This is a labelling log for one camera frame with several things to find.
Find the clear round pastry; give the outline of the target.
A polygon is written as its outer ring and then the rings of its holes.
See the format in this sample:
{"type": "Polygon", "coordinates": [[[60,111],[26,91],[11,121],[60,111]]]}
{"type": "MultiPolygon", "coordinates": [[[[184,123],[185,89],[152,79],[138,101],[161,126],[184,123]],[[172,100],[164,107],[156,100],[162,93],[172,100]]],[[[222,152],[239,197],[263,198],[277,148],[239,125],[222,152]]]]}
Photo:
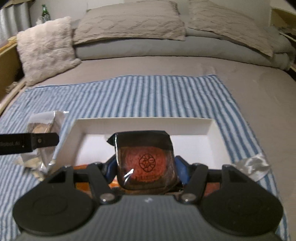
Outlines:
{"type": "MultiPolygon", "coordinates": [[[[59,134],[67,112],[46,111],[33,114],[27,124],[29,133],[57,133],[59,134]]],[[[35,149],[30,153],[21,154],[14,164],[29,169],[39,181],[43,181],[55,164],[53,155],[55,146],[35,149]]]]}

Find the brown cake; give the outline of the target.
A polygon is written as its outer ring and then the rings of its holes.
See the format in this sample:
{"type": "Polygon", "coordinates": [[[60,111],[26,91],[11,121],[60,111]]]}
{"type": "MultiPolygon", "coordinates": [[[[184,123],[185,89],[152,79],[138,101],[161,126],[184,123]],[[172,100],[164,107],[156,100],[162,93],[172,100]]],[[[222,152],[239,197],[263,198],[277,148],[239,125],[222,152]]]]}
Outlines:
{"type": "Polygon", "coordinates": [[[173,144],[167,132],[117,132],[107,142],[114,146],[117,181],[124,190],[163,193],[178,183],[173,144]]]}

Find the orange snack packet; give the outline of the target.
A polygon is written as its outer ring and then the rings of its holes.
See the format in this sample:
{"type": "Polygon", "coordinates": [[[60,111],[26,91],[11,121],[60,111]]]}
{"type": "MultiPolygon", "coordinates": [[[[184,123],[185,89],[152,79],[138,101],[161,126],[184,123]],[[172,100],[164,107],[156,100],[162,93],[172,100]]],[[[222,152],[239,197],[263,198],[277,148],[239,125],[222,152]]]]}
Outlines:
{"type": "MultiPolygon", "coordinates": [[[[87,165],[75,166],[74,167],[74,184],[77,190],[83,191],[88,195],[91,195],[91,188],[89,184],[88,174],[86,173],[87,165]]],[[[117,181],[117,168],[111,168],[107,171],[104,171],[103,167],[100,167],[100,170],[107,180],[108,185],[111,189],[119,188],[119,183],[117,181]]]]}

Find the red rice cracker packet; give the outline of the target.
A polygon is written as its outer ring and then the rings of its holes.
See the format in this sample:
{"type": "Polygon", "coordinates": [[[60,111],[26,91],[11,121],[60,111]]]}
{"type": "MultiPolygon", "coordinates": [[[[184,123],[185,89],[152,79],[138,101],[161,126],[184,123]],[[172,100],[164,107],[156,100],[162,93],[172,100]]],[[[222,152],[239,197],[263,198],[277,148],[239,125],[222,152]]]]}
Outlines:
{"type": "Polygon", "coordinates": [[[203,197],[207,197],[214,193],[215,191],[220,190],[221,183],[220,182],[208,182],[206,184],[203,197]]]}

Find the silver ribbon piece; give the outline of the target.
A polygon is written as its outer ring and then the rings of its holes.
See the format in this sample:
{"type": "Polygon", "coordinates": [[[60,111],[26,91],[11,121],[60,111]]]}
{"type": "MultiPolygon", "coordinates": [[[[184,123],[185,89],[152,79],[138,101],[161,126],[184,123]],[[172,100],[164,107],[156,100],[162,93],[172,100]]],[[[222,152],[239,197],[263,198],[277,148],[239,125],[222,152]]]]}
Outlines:
{"type": "Polygon", "coordinates": [[[263,153],[242,159],[234,163],[232,166],[255,182],[264,178],[271,168],[271,165],[263,153]]]}

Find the wooden bedside shelf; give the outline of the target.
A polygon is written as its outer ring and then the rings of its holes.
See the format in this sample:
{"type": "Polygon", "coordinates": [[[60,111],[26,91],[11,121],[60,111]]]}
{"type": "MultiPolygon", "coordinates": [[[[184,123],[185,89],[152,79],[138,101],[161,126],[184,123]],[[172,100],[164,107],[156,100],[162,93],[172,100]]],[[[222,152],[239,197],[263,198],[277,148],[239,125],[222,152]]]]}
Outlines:
{"type": "Polygon", "coordinates": [[[16,42],[10,42],[1,48],[1,114],[25,86],[16,47],[16,42]]]}

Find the blue white striped cloth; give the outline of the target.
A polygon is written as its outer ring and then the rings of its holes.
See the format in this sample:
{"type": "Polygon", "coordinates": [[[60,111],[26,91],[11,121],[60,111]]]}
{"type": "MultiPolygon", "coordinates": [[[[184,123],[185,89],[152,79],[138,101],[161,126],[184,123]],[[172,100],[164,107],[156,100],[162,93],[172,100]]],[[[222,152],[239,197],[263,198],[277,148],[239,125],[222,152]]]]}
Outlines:
{"type": "Polygon", "coordinates": [[[77,119],[206,118],[216,121],[231,163],[208,167],[206,183],[221,187],[197,204],[178,201],[180,180],[163,193],[114,188],[114,203],[97,204],[75,188],[75,166],[53,165],[39,181],[14,164],[24,153],[1,155],[1,240],[288,240],[272,173],[255,182],[232,166],[262,149],[216,75],[128,75],[30,88],[1,116],[1,135],[29,133],[33,114],[55,110],[67,114],[54,161],[77,119]]]}

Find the fluffy white cushion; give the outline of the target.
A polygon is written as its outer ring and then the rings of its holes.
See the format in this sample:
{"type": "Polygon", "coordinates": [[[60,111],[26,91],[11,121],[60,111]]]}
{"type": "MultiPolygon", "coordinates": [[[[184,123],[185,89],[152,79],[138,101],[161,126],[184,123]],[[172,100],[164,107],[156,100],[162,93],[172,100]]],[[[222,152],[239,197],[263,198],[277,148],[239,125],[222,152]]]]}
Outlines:
{"type": "Polygon", "coordinates": [[[73,48],[71,22],[71,17],[66,16],[18,32],[16,48],[26,86],[34,86],[81,63],[73,48]]]}

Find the grey folded duvet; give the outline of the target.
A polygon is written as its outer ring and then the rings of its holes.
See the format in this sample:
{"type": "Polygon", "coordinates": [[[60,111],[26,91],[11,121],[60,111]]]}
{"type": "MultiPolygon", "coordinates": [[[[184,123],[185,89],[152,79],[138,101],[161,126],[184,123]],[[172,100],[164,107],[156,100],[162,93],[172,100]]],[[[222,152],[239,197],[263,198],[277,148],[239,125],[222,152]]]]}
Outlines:
{"type": "Polygon", "coordinates": [[[115,39],[74,47],[82,60],[121,57],[175,56],[210,57],[288,70],[295,60],[295,48],[274,27],[266,27],[273,56],[205,31],[189,30],[184,41],[167,39],[115,39]]]}

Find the green glass bottle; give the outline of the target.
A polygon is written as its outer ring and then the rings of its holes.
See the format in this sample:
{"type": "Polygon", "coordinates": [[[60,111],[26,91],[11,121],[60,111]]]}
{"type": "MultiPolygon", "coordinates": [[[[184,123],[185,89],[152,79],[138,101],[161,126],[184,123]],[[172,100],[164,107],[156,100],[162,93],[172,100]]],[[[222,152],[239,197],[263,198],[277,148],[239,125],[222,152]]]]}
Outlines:
{"type": "Polygon", "coordinates": [[[48,12],[47,7],[46,7],[45,4],[42,5],[42,18],[43,18],[43,20],[44,20],[45,22],[51,20],[51,18],[50,18],[50,14],[49,14],[49,12],[48,12]]]}

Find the grey window curtain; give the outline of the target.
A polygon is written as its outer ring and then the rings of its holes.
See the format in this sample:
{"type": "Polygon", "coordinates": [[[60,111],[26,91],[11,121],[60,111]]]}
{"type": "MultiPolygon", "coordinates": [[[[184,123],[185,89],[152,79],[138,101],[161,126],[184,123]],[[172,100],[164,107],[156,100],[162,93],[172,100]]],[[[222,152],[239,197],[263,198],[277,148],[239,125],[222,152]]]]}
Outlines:
{"type": "Polygon", "coordinates": [[[1,9],[1,43],[30,27],[30,11],[27,1],[1,9]]]}

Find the left beige quilted pillow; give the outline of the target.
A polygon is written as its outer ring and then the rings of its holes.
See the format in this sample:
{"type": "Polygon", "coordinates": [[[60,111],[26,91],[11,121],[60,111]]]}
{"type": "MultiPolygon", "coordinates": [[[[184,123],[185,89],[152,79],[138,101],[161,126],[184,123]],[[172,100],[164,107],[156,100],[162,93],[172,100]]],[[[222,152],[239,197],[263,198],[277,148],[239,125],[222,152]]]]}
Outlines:
{"type": "Polygon", "coordinates": [[[107,39],[184,41],[185,24],[173,1],[139,1],[89,10],[74,31],[75,45],[107,39]]]}

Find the beige quilted pillow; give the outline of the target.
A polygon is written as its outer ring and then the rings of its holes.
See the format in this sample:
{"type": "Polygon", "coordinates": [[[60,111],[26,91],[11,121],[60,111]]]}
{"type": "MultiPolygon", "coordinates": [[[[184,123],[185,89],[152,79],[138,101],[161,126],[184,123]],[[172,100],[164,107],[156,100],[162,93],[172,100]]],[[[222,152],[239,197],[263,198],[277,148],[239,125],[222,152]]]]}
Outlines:
{"type": "Polygon", "coordinates": [[[139,1],[89,10],[74,31],[75,45],[107,39],[184,41],[185,24],[173,1],[139,1]]]}
{"type": "Polygon", "coordinates": [[[266,56],[273,56],[268,34],[248,16],[211,1],[189,1],[189,28],[213,32],[239,42],[266,56]]]}

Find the right beige quilted pillow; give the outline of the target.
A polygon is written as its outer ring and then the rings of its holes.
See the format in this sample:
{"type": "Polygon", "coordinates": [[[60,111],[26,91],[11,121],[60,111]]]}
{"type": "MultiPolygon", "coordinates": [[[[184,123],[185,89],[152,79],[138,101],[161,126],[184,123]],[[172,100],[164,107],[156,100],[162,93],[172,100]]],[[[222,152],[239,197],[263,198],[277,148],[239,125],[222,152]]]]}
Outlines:
{"type": "Polygon", "coordinates": [[[189,1],[189,28],[213,32],[239,42],[266,56],[273,56],[268,34],[248,16],[211,1],[189,1]]]}

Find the right wooden shelf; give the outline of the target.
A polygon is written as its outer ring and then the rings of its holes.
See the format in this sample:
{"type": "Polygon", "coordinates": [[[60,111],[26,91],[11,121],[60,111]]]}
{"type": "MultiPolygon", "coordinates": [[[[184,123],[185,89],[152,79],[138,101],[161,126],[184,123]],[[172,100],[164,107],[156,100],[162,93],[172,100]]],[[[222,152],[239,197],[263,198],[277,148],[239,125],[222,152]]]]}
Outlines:
{"type": "Polygon", "coordinates": [[[295,48],[295,13],[271,7],[269,25],[276,27],[295,48]]]}

